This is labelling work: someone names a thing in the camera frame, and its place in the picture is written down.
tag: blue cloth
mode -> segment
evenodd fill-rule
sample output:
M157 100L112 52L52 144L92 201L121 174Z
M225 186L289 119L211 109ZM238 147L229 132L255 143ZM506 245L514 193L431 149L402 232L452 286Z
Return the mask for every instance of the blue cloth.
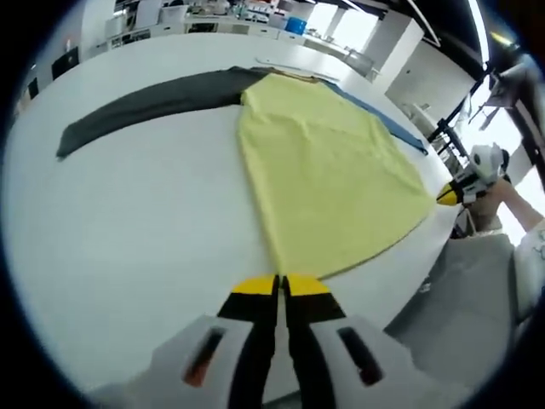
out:
M418 149L424 155L427 155L427 149L424 147L424 144L420 139L415 138L408 130L403 128L400 124L395 122L393 119L390 119L382 112L378 111L376 108L372 107L369 104L366 104L363 101L360 101L355 96L344 92L339 88L337 84L330 83L329 81L321 80L325 85L327 85L333 92L342 96L344 99L351 101L353 104L356 104L358 107L363 108L365 111L375 114L381 121L386 125L390 133L401 141L408 143L412 147Z

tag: window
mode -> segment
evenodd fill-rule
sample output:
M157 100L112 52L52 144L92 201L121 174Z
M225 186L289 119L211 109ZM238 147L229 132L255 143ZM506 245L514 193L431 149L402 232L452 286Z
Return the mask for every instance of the window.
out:
M316 4L308 18L307 29L315 29L320 36L324 36L337 9L333 4Z
M361 51L367 43L378 17L357 10L347 10L333 32L335 42L342 47Z

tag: yellow cloth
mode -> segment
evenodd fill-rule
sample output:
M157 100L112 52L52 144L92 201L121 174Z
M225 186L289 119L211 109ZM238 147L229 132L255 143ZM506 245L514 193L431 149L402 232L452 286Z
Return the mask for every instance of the yellow cloth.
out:
M238 138L280 274L357 265L434 205L381 120L322 83L269 74L242 99Z

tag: sleeve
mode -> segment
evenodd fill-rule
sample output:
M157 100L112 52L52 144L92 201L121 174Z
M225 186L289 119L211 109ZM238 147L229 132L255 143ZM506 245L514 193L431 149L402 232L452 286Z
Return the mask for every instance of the sleeve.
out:
M140 89L68 125L57 157L65 158L104 135L150 119L239 104L244 90L267 74L267 69L234 66Z
M520 242L514 252L519 320L525 320L539 302L545 286L545 220Z

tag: white desk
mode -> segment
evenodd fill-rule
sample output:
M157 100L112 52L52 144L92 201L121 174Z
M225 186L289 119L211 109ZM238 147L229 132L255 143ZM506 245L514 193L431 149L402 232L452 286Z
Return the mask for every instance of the white desk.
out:
M158 37L99 55L40 93L11 130L2 191L9 266L37 335L79 388L141 371L159 344L216 314L233 285L273 266L235 138L239 107L131 126L58 162L62 130L131 91L255 66L256 57L333 74L418 135L337 59L229 34ZM399 147L438 193L450 176L437 155ZM427 276L455 217L437 206L392 249L326 284L348 314L384 327Z

